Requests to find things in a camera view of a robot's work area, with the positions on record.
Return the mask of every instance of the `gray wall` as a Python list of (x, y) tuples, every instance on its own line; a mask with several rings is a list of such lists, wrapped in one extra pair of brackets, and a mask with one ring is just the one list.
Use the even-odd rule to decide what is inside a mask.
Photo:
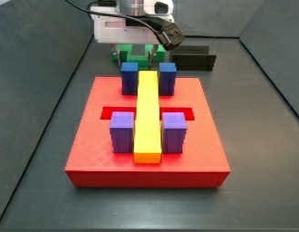
[(0, 217), (91, 38), (87, 14), (64, 1), (0, 6)]
[(299, 0), (267, 0), (240, 39), (299, 114)]
[(240, 37), (264, 0), (175, 0), (175, 19), (186, 35)]

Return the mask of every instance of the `yellow bar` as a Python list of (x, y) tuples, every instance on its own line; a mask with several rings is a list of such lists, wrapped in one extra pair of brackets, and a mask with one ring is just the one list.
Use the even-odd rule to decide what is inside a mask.
[(140, 71), (136, 100), (135, 163), (162, 163), (162, 161), (159, 76), (155, 71)]

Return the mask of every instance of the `block structure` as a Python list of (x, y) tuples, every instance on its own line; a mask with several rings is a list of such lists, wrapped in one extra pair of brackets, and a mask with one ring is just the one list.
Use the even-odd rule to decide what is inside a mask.
[(163, 154), (160, 164), (136, 164), (132, 153), (112, 151), (111, 118), (100, 119), (103, 109), (136, 107), (136, 96), (123, 96), (122, 88), (122, 77), (95, 80), (66, 166), (72, 184), (112, 188), (222, 186), (231, 169), (199, 78), (178, 78), (175, 96), (160, 97), (163, 109), (191, 108), (195, 112), (195, 120), (187, 120), (184, 153)]
[(123, 63), (123, 95), (138, 95), (138, 63)]
[(175, 63), (160, 63), (160, 95), (175, 95), (175, 78), (176, 67)]
[[(150, 51), (154, 48), (154, 45), (147, 44), (146, 45), (146, 51), (144, 54), (134, 54), (134, 45), (132, 44), (118, 44), (118, 48), (122, 53), (122, 60), (127, 63), (138, 63), (139, 64), (139, 70), (148, 70), (150, 69)], [(112, 60), (118, 61), (118, 56), (115, 53), (112, 53)], [(166, 50), (163, 46), (159, 46), (159, 49), (156, 51), (156, 55), (152, 58), (154, 62), (164, 62), (166, 60)]]
[(163, 154), (182, 154), (188, 125), (183, 112), (163, 114)]
[(136, 99), (135, 163), (162, 163), (162, 160), (159, 76), (155, 71), (140, 71)]
[(111, 117), (114, 153), (132, 153), (135, 145), (135, 114), (115, 112)]

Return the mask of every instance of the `purple block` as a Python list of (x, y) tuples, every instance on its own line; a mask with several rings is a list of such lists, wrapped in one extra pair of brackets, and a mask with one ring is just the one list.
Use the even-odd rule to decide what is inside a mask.
[(111, 138), (114, 153), (134, 153), (135, 114), (115, 112), (111, 117)]
[(183, 112), (163, 114), (163, 153), (183, 153), (188, 125)]

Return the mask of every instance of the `red platform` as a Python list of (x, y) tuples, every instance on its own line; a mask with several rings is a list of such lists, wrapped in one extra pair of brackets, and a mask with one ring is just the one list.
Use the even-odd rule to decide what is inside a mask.
[(200, 188), (222, 186), (230, 166), (202, 83), (178, 78), (175, 96), (162, 97), (162, 108), (191, 108), (183, 154), (163, 154), (162, 164), (135, 164), (134, 154), (114, 154), (111, 107), (136, 107), (136, 96), (123, 96), (120, 77), (98, 77), (84, 109), (66, 167), (76, 187)]

